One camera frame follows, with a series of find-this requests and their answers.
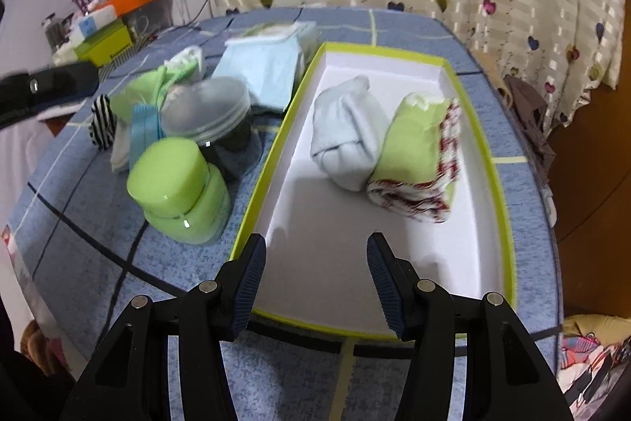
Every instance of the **striped black and white cloth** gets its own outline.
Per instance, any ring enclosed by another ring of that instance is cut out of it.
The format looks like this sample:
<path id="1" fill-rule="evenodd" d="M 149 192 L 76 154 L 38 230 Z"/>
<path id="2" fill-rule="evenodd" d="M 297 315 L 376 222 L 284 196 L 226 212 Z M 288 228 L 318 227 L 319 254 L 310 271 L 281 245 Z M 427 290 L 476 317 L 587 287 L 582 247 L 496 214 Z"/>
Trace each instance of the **striped black and white cloth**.
<path id="1" fill-rule="evenodd" d="M 116 133 L 116 115 L 110 108 L 110 99 L 104 93 L 99 95 L 92 104 L 94 117 L 90 124 L 90 139 L 92 143 L 105 150 L 114 144 Z"/>

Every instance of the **pink heart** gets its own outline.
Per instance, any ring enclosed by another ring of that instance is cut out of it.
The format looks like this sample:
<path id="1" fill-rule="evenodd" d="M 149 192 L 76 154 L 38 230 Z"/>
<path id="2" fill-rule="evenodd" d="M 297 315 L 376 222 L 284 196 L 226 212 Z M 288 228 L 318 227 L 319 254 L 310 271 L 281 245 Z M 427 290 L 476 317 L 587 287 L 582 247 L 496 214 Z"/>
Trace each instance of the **pink heart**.
<path id="1" fill-rule="evenodd" d="M 493 13 L 497 10 L 497 4 L 491 0 L 484 0 L 482 2 L 482 6 L 489 16 L 493 15 Z"/>

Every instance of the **plastic container lid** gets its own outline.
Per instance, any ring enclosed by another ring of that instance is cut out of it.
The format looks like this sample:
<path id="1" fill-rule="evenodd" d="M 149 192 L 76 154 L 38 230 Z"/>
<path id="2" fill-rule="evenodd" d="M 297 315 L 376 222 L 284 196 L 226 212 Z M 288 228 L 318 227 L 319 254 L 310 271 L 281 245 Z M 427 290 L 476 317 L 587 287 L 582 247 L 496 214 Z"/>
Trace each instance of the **plastic container lid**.
<path id="1" fill-rule="evenodd" d="M 195 142 L 165 138 L 150 145 L 127 179 L 127 192 L 155 216 L 187 213 L 200 197 L 208 165 Z"/>
<path id="2" fill-rule="evenodd" d="M 250 94 L 233 77 L 213 77 L 182 86 L 160 111 L 160 125 L 168 136 L 182 136 L 198 144 L 224 137 L 247 116 Z"/>

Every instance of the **rolled towel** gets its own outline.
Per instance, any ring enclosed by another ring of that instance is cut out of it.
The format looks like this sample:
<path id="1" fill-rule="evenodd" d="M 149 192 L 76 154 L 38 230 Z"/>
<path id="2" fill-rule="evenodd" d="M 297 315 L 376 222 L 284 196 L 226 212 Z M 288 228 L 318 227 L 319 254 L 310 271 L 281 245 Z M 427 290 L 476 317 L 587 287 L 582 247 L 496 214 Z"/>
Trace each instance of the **rolled towel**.
<path id="1" fill-rule="evenodd" d="M 368 198 L 383 208 L 418 220 L 446 221 L 456 191 L 460 104 L 431 103 L 417 93 L 397 109 Z"/>
<path id="2" fill-rule="evenodd" d="M 311 157 L 338 186 L 361 191 L 375 169 L 389 120 L 358 76 L 324 90 L 314 102 Z"/>

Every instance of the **clear plastic lid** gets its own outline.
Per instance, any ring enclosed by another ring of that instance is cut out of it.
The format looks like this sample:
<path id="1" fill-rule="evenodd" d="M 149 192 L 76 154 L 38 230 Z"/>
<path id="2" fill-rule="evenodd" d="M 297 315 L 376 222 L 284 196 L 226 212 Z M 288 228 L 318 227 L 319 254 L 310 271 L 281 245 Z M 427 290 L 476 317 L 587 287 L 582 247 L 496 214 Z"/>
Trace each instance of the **clear plastic lid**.
<path id="1" fill-rule="evenodd" d="M 175 87 L 160 110 L 160 125 L 167 136 L 213 142 L 238 126 L 249 110 L 250 95 L 242 81 L 214 77 Z"/>

